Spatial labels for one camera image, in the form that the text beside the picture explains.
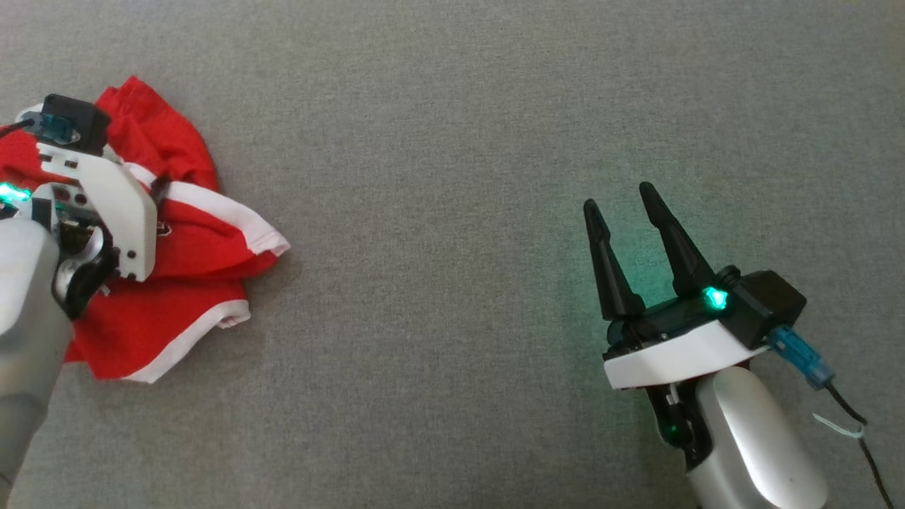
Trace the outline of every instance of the white stripe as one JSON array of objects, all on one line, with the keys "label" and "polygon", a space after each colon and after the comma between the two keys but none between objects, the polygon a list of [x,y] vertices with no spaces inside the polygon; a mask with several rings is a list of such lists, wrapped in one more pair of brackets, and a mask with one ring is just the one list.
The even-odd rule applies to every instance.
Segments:
[{"label": "white stripe", "polygon": [[125,380],[154,383],[181,361],[192,347],[213,327],[232,327],[252,317],[248,301],[226,301],[207,310],[176,336],[147,366],[123,377]]},{"label": "white stripe", "polygon": [[151,171],[140,164],[136,163],[122,163],[122,168],[127,172],[132,174],[132,177],[138,182],[141,182],[145,185],[145,187],[151,187],[151,184],[157,180],[157,176],[151,173]]},{"label": "white stripe", "polygon": [[[157,179],[147,168],[136,163],[125,163],[123,168],[148,187]],[[193,206],[234,226],[242,232],[246,247],[255,255],[271,251],[280,256],[290,248],[286,238],[249,207],[210,189],[187,182],[170,182],[167,199]]]}]

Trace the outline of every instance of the gray carpet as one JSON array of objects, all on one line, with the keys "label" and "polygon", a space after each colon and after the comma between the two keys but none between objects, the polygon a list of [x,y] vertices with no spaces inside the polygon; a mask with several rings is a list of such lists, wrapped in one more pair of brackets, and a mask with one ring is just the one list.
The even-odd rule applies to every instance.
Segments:
[{"label": "gray carpet", "polygon": [[[905,504],[903,26],[895,0],[4,2],[4,118],[135,73],[293,244],[159,383],[65,368],[11,506],[694,507],[600,360],[581,204],[657,302],[643,179],[714,266],[807,295]],[[754,369],[831,507],[881,507],[825,392]]]}]

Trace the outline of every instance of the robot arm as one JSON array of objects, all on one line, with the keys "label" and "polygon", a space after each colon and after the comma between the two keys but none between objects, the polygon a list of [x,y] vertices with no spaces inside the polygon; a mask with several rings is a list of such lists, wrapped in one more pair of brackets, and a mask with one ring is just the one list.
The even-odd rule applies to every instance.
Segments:
[{"label": "robot arm", "polygon": [[28,219],[0,221],[0,506],[32,436],[43,423],[63,355],[69,317],[53,297],[60,248]]},{"label": "robot arm", "polygon": [[[641,184],[660,230],[676,298],[652,308],[632,292],[593,200],[585,221],[601,310],[610,321],[604,368],[614,389],[644,389],[661,438],[685,455],[704,509],[817,509],[827,483],[749,360],[791,325],[805,297],[771,271],[715,274],[660,195]],[[814,373],[826,382],[828,370]]]},{"label": "robot arm", "polygon": [[50,95],[20,117],[42,170],[68,183],[33,194],[0,184],[0,507],[46,416],[71,321],[110,278],[144,281],[156,250],[157,208],[105,154],[102,111]]}]

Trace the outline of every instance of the green led light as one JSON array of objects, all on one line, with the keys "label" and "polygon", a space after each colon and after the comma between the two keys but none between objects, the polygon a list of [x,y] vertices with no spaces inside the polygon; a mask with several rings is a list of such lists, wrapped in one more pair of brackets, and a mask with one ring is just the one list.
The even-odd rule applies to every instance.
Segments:
[{"label": "green led light", "polygon": [[722,311],[726,309],[726,303],[729,300],[729,294],[722,290],[709,286],[704,289],[704,302],[713,310]]},{"label": "green led light", "polygon": [[682,436],[678,426],[674,424],[661,424],[660,430],[660,436],[667,444],[673,447],[682,446]]},{"label": "green led light", "polygon": [[12,184],[0,182],[0,200],[5,201],[6,203],[11,204],[14,201],[26,201],[31,197],[32,192],[28,189],[19,189]]}]

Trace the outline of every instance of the zip tie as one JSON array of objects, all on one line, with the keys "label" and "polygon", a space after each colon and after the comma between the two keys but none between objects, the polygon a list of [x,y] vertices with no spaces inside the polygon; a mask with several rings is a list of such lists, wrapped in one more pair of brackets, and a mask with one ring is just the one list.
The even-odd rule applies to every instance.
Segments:
[{"label": "zip tie", "polygon": [[815,419],[817,419],[817,422],[826,425],[831,430],[835,431],[836,433],[839,433],[840,435],[845,435],[847,437],[855,438],[858,440],[861,440],[862,438],[864,438],[864,426],[859,425],[858,431],[849,431],[848,429],[845,429],[844,427],[841,427],[838,424],[834,424],[828,418],[825,418],[823,416],[818,416],[817,414],[811,414],[811,415],[814,416]]}]

